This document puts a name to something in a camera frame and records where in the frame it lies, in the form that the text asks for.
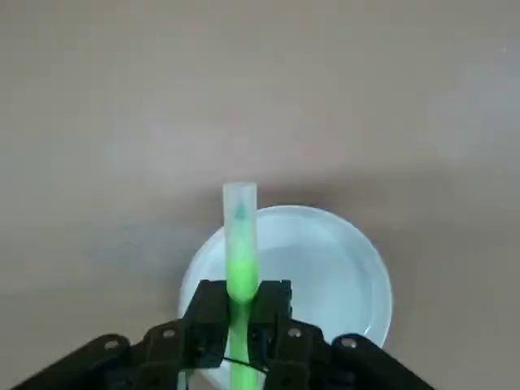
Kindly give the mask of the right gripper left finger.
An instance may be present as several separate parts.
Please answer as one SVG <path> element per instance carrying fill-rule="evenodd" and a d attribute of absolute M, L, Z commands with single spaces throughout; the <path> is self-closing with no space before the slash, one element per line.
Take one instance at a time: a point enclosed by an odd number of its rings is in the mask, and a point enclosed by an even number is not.
<path fill-rule="evenodd" d="M 117 334 L 99 336 L 16 387 L 176 389 L 181 375 L 220 366 L 229 325 L 225 281 L 205 279 L 182 318 L 150 328 L 135 344 Z"/>

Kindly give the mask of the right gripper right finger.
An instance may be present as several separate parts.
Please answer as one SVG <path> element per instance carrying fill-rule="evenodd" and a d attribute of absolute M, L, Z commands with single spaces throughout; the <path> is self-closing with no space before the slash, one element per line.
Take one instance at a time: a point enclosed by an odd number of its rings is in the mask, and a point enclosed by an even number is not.
<path fill-rule="evenodd" d="M 260 283 L 248 323 L 252 366 L 265 389 L 430 389 L 431 385 L 365 336 L 331 343 L 315 325 L 292 318 L 288 280 Z"/>

